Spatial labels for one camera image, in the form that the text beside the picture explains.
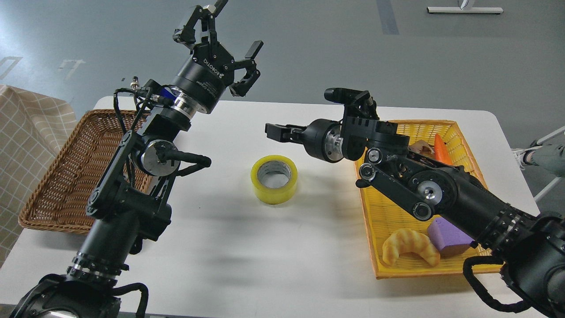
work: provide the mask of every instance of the yellow basket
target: yellow basket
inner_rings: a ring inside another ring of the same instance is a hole
[[[398,123],[399,134],[410,136],[410,144],[418,140],[424,140],[428,144],[433,145],[435,135],[439,134],[447,144],[447,151],[454,165],[463,165],[465,171],[479,179],[486,187],[479,166],[456,122],[433,120],[391,122]],[[363,158],[355,162],[357,171],[362,163]],[[431,267],[420,256],[408,253],[402,254],[394,266],[388,266],[383,262],[383,243],[392,232],[407,227],[428,235],[427,228],[431,220],[421,222],[414,219],[372,187],[359,190],[363,204],[363,215],[367,229],[371,261],[377,279],[461,274],[463,261],[466,258],[477,255],[490,255],[490,250],[485,250],[480,246],[474,249],[469,248],[461,255],[442,257],[438,266]],[[499,270],[500,265],[477,265],[473,268],[475,273],[495,273]]]

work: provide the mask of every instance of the purple block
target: purple block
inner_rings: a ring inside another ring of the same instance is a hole
[[[442,217],[428,226],[428,236],[443,257],[464,253],[473,239]]]

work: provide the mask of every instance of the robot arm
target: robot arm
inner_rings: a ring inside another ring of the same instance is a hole
[[[116,296],[134,290],[141,292],[136,317],[145,317],[147,287],[134,283],[115,288],[117,276],[129,269],[125,259],[139,252],[143,239],[157,240],[171,223],[167,199],[175,178],[211,165],[208,157],[179,151],[173,141],[180,131],[190,129],[196,112],[211,113],[227,87],[244,96],[260,75],[254,58],[261,41],[254,42],[245,59],[236,63],[216,39],[214,19],[226,3],[218,0],[213,6],[196,6],[188,22],[175,30],[174,40],[187,46],[191,56],[170,85],[149,80],[138,88],[134,78],[132,89],[116,90],[114,108],[124,136],[88,200],[86,213],[96,219],[94,225],[67,274],[45,276],[21,299],[11,318],[116,317],[120,308]],[[200,43],[194,38],[198,21],[204,33]],[[246,68],[248,74],[234,83],[234,71],[239,68]],[[141,107],[129,129],[118,108],[120,92],[133,94],[135,100],[145,98],[136,105]],[[136,130],[136,123],[146,115],[146,122]],[[181,161],[193,165],[179,170]],[[133,165],[158,177],[149,194],[135,189]]]
[[[492,249],[492,256],[472,257],[464,265],[467,280],[485,303],[506,312],[531,306],[548,317],[565,316],[561,216],[533,217],[487,191],[462,166],[410,152],[408,137],[396,133],[397,124],[379,120],[367,91],[331,88],[324,96],[344,105],[341,121],[317,119],[306,127],[267,123],[267,137],[303,144],[310,156],[328,162],[357,160],[365,154],[358,187],[374,187],[417,220],[441,215],[473,238],[475,247]],[[500,304],[472,274],[473,265],[503,263],[502,278],[522,302]]]

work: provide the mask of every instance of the toy croissant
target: toy croissant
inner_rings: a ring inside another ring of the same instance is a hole
[[[414,252],[420,255],[431,266],[438,266],[440,253],[429,237],[410,229],[398,229],[383,244],[383,261],[392,266],[400,254]]]

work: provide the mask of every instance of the wicker basket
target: wicker basket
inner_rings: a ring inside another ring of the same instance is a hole
[[[479,166],[456,122],[432,120],[392,122],[398,123],[399,134],[410,136],[410,144],[418,140],[424,140],[429,144],[433,144],[435,135],[440,134],[447,144],[447,150],[454,165],[463,165],[465,171],[471,173],[486,186]],[[357,170],[362,163],[362,158],[355,162]],[[476,255],[490,255],[489,250],[484,250],[479,246],[475,249],[470,248],[461,255],[443,257],[438,266],[431,267],[420,256],[408,253],[401,255],[394,266],[388,266],[382,259],[384,240],[386,240],[392,232],[403,227],[427,235],[427,228],[431,221],[417,221],[372,187],[360,189],[360,194],[371,261],[377,279],[461,274],[463,261],[466,258]],[[499,270],[500,265],[478,265],[473,268],[475,273],[494,273]]]
[[[125,125],[134,111],[122,111]],[[140,120],[136,128],[145,121]],[[123,133],[113,110],[91,110],[79,121],[36,190],[18,223],[35,230],[86,234],[94,219],[85,214],[88,197],[114,156]],[[151,177],[136,169],[136,189],[146,192]]]

